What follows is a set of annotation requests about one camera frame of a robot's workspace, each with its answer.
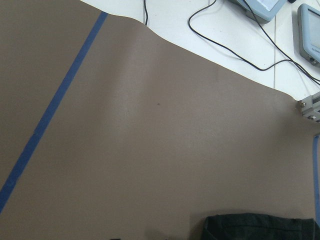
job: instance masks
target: black fabric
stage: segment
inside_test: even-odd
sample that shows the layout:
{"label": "black fabric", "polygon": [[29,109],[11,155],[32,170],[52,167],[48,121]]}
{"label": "black fabric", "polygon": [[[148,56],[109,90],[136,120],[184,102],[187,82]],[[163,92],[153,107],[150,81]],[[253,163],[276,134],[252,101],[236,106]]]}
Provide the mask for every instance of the black fabric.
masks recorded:
{"label": "black fabric", "polygon": [[209,216],[201,240],[320,240],[313,219],[289,219],[265,214]]}

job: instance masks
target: metal bracket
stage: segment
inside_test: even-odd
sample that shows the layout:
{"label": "metal bracket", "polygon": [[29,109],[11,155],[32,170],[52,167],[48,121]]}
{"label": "metal bracket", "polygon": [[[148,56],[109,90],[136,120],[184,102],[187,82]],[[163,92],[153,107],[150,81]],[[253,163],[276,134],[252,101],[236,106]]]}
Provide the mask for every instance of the metal bracket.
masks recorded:
{"label": "metal bracket", "polygon": [[304,117],[320,123],[320,92],[310,95],[298,103]]}

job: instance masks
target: black wire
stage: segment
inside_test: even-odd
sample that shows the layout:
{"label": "black wire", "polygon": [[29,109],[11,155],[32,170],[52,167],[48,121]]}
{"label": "black wire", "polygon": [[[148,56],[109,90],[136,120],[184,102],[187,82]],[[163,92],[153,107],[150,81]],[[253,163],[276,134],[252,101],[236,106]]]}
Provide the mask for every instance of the black wire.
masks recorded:
{"label": "black wire", "polygon": [[143,0],[143,7],[144,7],[144,11],[145,11],[145,23],[144,23],[144,25],[147,26],[147,24],[148,24],[148,11],[147,11],[147,6],[146,6],[146,0]]}
{"label": "black wire", "polygon": [[264,30],[264,28],[261,26],[261,24],[258,22],[257,20],[257,17],[255,15],[255,13],[252,11],[251,7],[249,6],[249,4],[243,0],[245,2],[245,4],[249,7],[250,11],[252,12],[253,16],[254,16],[254,19],[255,21],[257,22],[257,24],[259,25],[259,27],[262,29],[262,31],[264,32],[264,34],[268,37],[268,39],[272,42],[272,44],[282,53],[284,54],[288,59],[283,59],[283,60],[280,60],[280,61],[277,61],[276,63],[270,65],[269,67],[267,68],[260,68],[258,66],[256,66],[255,64],[253,64],[252,62],[250,62],[249,60],[245,59],[244,57],[240,56],[239,54],[237,54],[236,52],[234,52],[233,50],[231,50],[230,48],[228,48],[227,46],[224,46],[222,45],[221,43],[218,43],[204,35],[202,35],[201,33],[197,32],[195,29],[192,28],[191,24],[190,24],[190,21],[191,19],[197,15],[198,13],[202,12],[203,10],[211,7],[212,5],[214,5],[216,3],[217,0],[214,0],[213,3],[209,4],[208,6],[205,6],[204,8],[196,11],[194,14],[192,14],[189,19],[188,19],[188,26],[189,28],[195,33],[197,34],[198,36],[208,40],[209,42],[212,42],[226,50],[228,50],[229,52],[231,52],[232,54],[234,54],[235,56],[237,56],[238,58],[240,58],[241,60],[243,60],[244,62],[246,62],[247,64],[251,65],[252,67],[254,67],[255,69],[259,70],[259,71],[267,71],[269,70],[270,68],[274,67],[275,65],[277,64],[280,64],[282,62],[292,62],[303,74],[305,74],[308,78],[310,78],[313,82],[315,82],[316,84],[318,84],[320,86],[320,84],[318,82],[320,82],[319,79],[316,79],[315,77],[311,76],[310,73],[308,73],[299,63],[295,62],[294,60],[292,60],[291,57],[289,57],[285,52],[283,52],[277,45],[276,43],[271,39],[271,37],[267,34],[267,32]]}

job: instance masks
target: display screen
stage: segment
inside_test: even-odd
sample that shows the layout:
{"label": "display screen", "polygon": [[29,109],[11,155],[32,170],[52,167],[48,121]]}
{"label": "display screen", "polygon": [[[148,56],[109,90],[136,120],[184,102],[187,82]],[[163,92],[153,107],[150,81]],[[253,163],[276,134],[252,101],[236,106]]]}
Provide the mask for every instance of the display screen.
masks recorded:
{"label": "display screen", "polygon": [[279,2],[279,0],[256,0],[258,3],[261,3],[261,5],[267,9],[269,12],[271,9],[274,8],[274,6]]}
{"label": "display screen", "polygon": [[311,44],[320,49],[320,15],[309,10],[309,32]]}

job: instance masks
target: electronic device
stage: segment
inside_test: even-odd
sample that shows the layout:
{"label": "electronic device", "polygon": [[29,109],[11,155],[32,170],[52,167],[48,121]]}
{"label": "electronic device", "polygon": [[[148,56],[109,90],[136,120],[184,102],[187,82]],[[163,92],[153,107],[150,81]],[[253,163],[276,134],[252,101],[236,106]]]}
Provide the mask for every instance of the electronic device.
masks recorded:
{"label": "electronic device", "polygon": [[[246,10],[246,15],[255,19],[254,15],[246,5],[244,0],[230,0],[232,3],[240,5]],[[287,0],[246,0],[254,12],[256,19],[261,24],[269,23],[279,12]]]}
{"label": "electronic device", "polygon": [[300,55],[320,67],[320,11],[303,3],[298,8],[298,25]]}

